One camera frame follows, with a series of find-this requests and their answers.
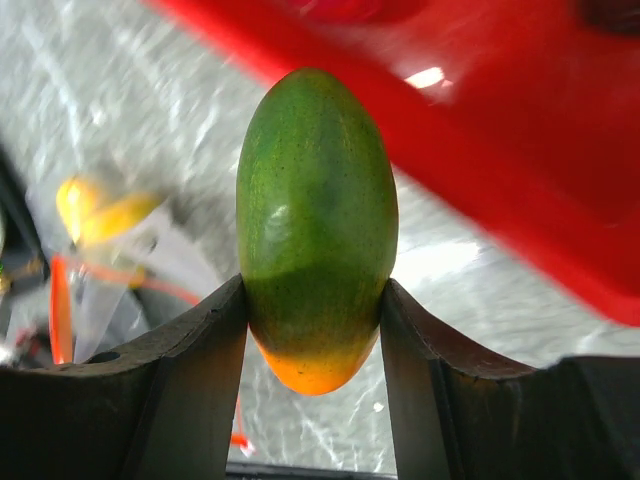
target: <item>orange wire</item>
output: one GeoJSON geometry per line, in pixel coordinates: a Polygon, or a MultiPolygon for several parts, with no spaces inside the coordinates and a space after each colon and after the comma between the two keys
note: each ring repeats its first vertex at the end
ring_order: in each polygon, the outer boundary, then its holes
{"type": "Polygon", "coordinates": [[[71,333],[71,296],[65,262],[59,255],[51,259],[51,294],[49,297],[49,336],[51,354],[56,365],[73,361],[71,333]]]}
{"type": "Polygon", "coordinates": [[[86,270],[93,276],[108,282],[124,283],[126,285],[129,285],[130,283],[136,283],[141,287],[157,290],[159,292],[163,292],[173,297],[184,300],[190,305],[197,305],[198,303],[200,303],[200,297],[194,295],[190,291],[185,290],[184,288],[180,288],[177,285],[173,285],[171,283],[147,278],[144,274],[121,272],[113,268],[87,263],[83,260],[76,260],[69,257],[65,257],[65,259],[70,267],[74,270],[86,270]]]}
{"type": "Polygon", "coordinates": [[[231,445],[234,447],[249,448],[249,438],[244,434],[242,426],[242,405],[240,405],[240,395],[236,399],[236,423],[238,424],[238,432],[231,433],[231,445]]]}

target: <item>gray floor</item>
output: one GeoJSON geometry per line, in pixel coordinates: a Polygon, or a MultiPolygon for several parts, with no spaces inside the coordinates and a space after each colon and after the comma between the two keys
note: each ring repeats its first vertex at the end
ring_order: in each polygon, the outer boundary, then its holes
{"type": "MultiPolygon", "coordinates": [[[[133,0],[0,0],[0,38],[0,135],[30,186],[116,167],[132,186],[170,195],[213,265],[233,275],[238,155],[264,89],[133,0]]],[[[400,174],[397,184],[394,276],[434,314],[535,366],[640,354],[640,330],[598,318],[400,174]]],[[[40,295],[17,314],[45,311],[40,295]]],[[[395,470],[379,347],[348,385],[306,398],[250,342],[241,395],[252,460],[395,470]]]]}

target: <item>red tray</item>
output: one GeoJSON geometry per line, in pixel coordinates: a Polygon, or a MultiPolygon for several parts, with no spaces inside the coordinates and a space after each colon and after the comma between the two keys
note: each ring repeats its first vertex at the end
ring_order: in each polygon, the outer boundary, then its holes
{"type": "Polygon", "coordinates": [[[269,85],[303,66],[332,72],[397,167],[640,326],[640,37],[588,24],[577,0],[378,0],[357,25],[275,0],[149,1],[269,85]]]}

